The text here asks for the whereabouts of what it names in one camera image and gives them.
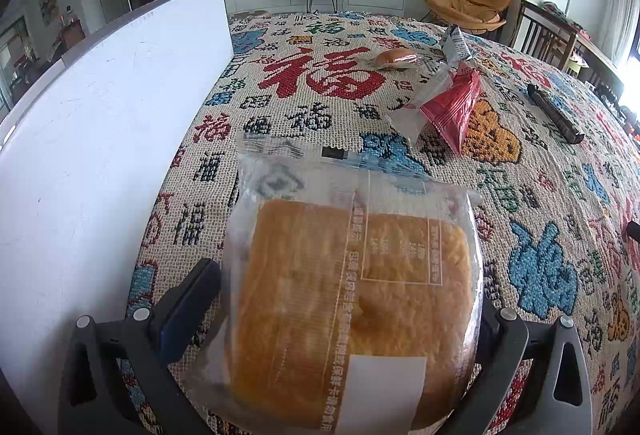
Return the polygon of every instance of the patterned tablecloth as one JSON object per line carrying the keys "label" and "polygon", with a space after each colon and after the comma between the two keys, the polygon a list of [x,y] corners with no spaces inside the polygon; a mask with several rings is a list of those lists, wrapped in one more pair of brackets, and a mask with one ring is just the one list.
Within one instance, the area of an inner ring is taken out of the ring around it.
{"label": "patterned tablecloth", "polygon": [[[238,193],[235,132],[304,138],[393,158],[438,180],[478,189],[476,223],[486,297],[528,320],[572,316],[591,383],[593,427],[604,433],[640,385],[636,357],[640,249],[623,235],[640,218],[638,153],[579,81],[508,47],[468,36],[482,80],[455,156],[433,127],[411,148],[382,117],[407,102],[426,72],[369,72],[359,59],[410,46],[442,57],[443,29],[353,13],[284,14],[231,24],[235,56],[175,155],[140,248],[128,314],[154,304],[203,256],[222,261],[225,224]],[[528,98],[528,82],[555,94],[584,127],[568,144]],[[176,87],[177,97],[180,87]],[[171,371],[180,382],[212,313]],[[155,424],[126,362],[125,380],[148,427]],[[496,420],[501,428],[526,380],[518,372]],[[199,410],[217,433],[234,426]]]}

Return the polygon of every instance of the silver screw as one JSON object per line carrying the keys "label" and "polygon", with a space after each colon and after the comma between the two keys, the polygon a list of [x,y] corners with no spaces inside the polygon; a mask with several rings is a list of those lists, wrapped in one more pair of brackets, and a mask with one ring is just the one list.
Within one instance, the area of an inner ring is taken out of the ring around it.
{"label": "silver screw", "polygon": [[133,319],[135,321],[144,321],[149,317],[150,314],[151,314],[151,311],[148,308],[140,307],[138,310],[136,310],[133,313]]}
{"label": "silver screw", "polygon": [[562,316],[560,317],[560,324],[563,327],[570,329],[571,327],[574,326],[574,320],[571,319],[569,316],[562,314]]}
{"label": "silver screw", "polygon": [[507,321],[513,321],[518,317],[518,315],[516,314],[516,311],[513,309],[510,309],[509,307],[500,309],[500,316],[502,316],[502,318],[506,319]]}
{"label": "silver screw", "polygon": [[81,316],[76,321],[76,327],[79,329],[84,329],[87,325],[91,323],[91,318],[89,316]]}

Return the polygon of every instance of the white curtain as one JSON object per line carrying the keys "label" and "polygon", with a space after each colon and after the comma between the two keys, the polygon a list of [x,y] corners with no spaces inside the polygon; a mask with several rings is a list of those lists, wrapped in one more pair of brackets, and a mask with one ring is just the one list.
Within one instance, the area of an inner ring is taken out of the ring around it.
{"label": "white curtain", "polygon": [[626,63],[636,33],[640,0],[607,0],[598,47],[618,68]]}

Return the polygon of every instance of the leather chair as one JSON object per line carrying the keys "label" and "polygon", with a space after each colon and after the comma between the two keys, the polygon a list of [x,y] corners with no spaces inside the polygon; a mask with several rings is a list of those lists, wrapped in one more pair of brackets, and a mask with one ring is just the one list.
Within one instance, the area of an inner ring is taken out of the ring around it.
{"label": "leather chair", "polygon": [[511,0],[425,0],[431,12],[448,24],[456,24],[471,34],[482,34],[506,24],[500,12],[509,7]]}

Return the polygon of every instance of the red wrapper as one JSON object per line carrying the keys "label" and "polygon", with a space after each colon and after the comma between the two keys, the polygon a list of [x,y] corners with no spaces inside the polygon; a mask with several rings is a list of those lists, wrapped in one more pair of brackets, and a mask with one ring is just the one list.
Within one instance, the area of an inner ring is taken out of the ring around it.
{"label": "red wrapper", "polygon": [[420,107],[451,149],[460,154],[465,141],[471,111],[480,95],[480,78],[475,70],[460,70],[453,86]]}

